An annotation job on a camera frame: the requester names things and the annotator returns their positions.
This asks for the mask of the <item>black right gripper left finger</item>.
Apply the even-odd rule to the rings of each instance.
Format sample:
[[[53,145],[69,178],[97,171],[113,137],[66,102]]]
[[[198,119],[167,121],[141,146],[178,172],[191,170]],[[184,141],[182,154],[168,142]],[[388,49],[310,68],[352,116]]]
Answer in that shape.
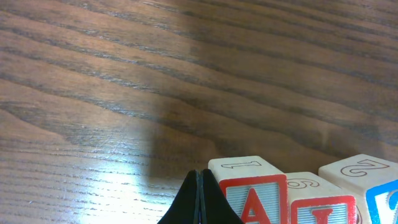
[[[199,173],[188,172],[177,195],[158,224],[198,224],[199,223]]]

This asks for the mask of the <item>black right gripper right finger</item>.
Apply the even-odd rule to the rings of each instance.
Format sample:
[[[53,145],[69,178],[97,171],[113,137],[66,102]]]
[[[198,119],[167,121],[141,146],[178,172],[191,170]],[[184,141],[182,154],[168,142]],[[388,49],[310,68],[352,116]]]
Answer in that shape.
[[[210,169],[200,172],[199,194],[201,224],[243,224],[231,208]]]

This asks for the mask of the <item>red letter A block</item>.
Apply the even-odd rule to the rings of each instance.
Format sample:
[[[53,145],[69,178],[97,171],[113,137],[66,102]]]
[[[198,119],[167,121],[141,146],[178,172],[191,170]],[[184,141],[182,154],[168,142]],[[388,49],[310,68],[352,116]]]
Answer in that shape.
[[[259,156],[212,159],[208,168],[243,223],[288,224],[287,176]]]

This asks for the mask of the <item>red letter I block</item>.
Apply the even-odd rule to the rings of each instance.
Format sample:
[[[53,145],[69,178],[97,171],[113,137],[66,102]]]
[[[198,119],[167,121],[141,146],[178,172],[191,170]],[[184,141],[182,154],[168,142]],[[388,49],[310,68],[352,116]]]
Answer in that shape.
[[[287,173],[291,224],[355,224],[352,193],[311,173]]]

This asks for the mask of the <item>blue number 2 block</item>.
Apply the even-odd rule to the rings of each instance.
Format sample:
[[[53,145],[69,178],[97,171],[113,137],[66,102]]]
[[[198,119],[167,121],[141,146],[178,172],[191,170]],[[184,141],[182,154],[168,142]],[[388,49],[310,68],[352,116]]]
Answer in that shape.
[[[397,163],[358,154],[322,166],[318,175],[352,193],[358,223],[397,224]]]

